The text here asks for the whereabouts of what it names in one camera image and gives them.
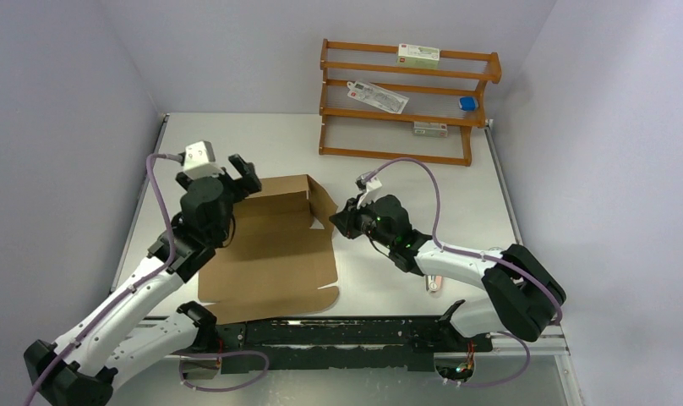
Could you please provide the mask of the brown cardboard box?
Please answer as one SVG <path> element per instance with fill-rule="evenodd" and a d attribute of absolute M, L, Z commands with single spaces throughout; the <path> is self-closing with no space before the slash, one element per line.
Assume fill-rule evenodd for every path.
<path fill-rule="evenodd" d="M 220 324 L 321 312 L 339 297 L 334 200 L 308 174 L 261 183 L 234 206 L 230 245 L 199 271 L 199 300 Z"/>

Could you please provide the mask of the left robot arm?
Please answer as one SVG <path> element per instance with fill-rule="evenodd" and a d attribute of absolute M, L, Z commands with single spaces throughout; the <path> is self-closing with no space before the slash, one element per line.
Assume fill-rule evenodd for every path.
<path fill-rule="evenodd" d="M 52 405 L 104 405 L 133 376 L 170 354 L 199 354 L 219 343 L 216 316 L 197 301 L 179 305 L 160 323 L 143 320 L 177 292 L 232 237 L 234 206 L 262 189 L 255 166 L 229 157 L 231 176 L 208 151 L 172 155 L 181 165 L 180 210 L 171 215 L 147 157 L 149 184 L 164 229 L 135 271 L 77 325 L 52 342 L 38 340 L 24 353 L 31 381 L 28 400 Z"/>

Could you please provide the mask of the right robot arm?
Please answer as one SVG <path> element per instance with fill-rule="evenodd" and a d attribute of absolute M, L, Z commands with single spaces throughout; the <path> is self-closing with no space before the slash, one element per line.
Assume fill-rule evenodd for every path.
<path fill-rule="evenodd" d="M 394 195 L 363 207 L 357 203 L 355 197 L 348 199 L 329 218 L 342 236 L 364 236 L 387 248 L 388 258 L 402 272 L 443 277 L 484 291 L 481 299 L 448 310 L 450 320 L 440 326 L 439 337 L 450 350 L 461 349 L 471 337 L 486 332 L 506 331 L 534 342 L 567 299 L 565 290 L 523 245 L 491 251 L 441 248 L 431 235 L 412 226 Z"/>

